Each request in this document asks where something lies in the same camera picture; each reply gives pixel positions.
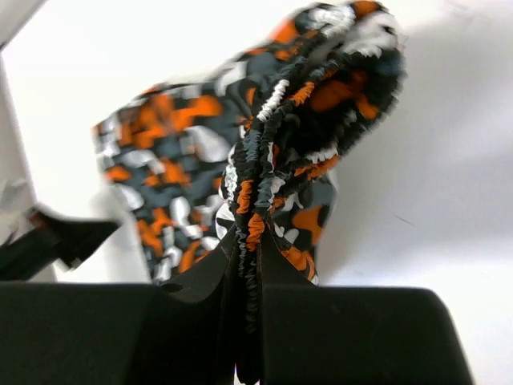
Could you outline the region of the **orange black camouflage shorts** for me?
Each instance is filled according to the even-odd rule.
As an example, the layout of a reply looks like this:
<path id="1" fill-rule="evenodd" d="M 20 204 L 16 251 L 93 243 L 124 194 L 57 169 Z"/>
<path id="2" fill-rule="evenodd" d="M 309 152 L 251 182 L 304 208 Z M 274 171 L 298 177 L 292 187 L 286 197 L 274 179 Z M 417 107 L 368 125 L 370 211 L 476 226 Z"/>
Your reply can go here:
<path id="1" fill-rule="evenodd" d="M 159 83 L 95 126 L 103 175 L 161 284 L 233 233 L 242 340 L 257 332 L 265 230 L 309 281 L 336 197 L 329 173 L 390 111 L 404 74 L 380 2 L 316 3 L 200 83 Z"/>

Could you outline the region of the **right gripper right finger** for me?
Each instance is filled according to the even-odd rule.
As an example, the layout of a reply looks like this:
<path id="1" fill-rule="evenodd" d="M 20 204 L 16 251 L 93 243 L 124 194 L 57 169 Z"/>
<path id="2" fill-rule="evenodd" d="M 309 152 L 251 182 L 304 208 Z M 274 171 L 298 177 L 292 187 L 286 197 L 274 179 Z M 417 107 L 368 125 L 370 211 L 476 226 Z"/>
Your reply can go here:
<path id="1" fill-rule="evenodd" d="M 262 237 L 263 384 L 470 384 L 450 313 L 431 290 L 315 286 Z"/>

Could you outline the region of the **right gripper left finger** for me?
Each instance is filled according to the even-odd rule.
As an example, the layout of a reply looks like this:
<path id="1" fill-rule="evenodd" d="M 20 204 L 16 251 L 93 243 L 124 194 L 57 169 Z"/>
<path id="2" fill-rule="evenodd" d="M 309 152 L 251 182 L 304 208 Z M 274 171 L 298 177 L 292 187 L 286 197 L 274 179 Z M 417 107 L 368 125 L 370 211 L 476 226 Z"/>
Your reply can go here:
<path id="1" fill-rule="evenodd" d="M 230 384 L 233 240 L 164 286 L 38 284 L 59 247 L 34 230 L 1 249 L 4 384 Z"/>

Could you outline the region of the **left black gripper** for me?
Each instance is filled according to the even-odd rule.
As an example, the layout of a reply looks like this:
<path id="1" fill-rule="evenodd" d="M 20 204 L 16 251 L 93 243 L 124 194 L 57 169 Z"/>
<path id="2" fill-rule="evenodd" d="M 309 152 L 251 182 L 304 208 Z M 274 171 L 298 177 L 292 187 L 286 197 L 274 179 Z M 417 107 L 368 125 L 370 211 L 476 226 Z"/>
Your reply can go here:
<path id="1" fill-rule="evenodd" d="M 1 279 L 28 281 L 55 261 L 73 270 L 119 228 L 114 220 L 75 219 L 41 206 L 1 213 Z"/>

